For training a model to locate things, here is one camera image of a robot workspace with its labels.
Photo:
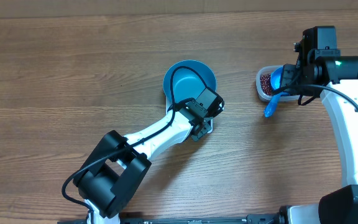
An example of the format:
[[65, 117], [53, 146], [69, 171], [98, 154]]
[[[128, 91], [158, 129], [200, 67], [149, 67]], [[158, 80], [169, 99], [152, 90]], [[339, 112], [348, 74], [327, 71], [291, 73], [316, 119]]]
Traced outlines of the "blue plastic scoop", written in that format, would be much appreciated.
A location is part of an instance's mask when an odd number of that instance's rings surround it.
[[[272, 88], [273, 91], [280, 88], [280, 80], [282, 76], [283, 66], [281, 69], [277, 69], [275, 72], [271, 74], [271, 82], [272, 82]], [[283, 94], [283, 92], [272, 95], [272, 99], [269, 101], [268, 105], [264, 109], [264, 116], [266, 118], [271, 117], [275, 110], [277, 109], [278, 103], [280, 101], [280, 97]]]

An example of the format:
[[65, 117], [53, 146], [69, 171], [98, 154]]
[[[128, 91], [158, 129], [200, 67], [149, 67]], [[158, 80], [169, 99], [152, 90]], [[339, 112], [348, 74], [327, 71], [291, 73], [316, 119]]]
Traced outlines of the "blue bowl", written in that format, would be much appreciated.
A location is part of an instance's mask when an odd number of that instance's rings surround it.
[[[184, 60], [171, 66], [164, 76], [163, 91], [168, 101], [172, 100], [170, 91], [172, 73], [174, 69], [180, 66], [192, 68], [201, 76], [208, 87], [212, 90], [216, 90], [216, 77], [214, 72], [206, 64], [197, 60]], [[187, 98], [197, 99], [204, 89], [205, 85], [195, 72], [186, 68], [181, 68], [175, 72], [173, 77], [173, 92], [176, 103]]]

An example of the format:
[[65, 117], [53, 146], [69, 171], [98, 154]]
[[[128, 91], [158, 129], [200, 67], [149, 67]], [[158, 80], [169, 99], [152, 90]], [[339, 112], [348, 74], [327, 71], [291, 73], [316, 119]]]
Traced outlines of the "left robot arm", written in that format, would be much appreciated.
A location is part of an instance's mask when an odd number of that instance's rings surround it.
[[197, 98], [171, 104], [160, 121], [137, 133], [110, 131], [85, 160], [73, 183], [88, 209], [87, 223], [118, 223], [119, 212], [134, 196], [152, 159], [187, 138], [200, 140], [224, 100], [206, 87]]

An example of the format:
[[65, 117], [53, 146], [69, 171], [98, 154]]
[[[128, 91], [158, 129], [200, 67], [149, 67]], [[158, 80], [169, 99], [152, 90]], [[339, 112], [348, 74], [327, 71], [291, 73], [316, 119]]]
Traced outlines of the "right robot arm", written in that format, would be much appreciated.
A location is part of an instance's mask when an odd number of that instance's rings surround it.
[[328, 112], [341, 161], [342, 188], [311, 205], [287, 206], [286, 223], [358, 223], [358, 56], [342, 56], [333, 26], [303, 31], [294, 44], [296, 64], [286, 64], [275, 94], [310, 101]]

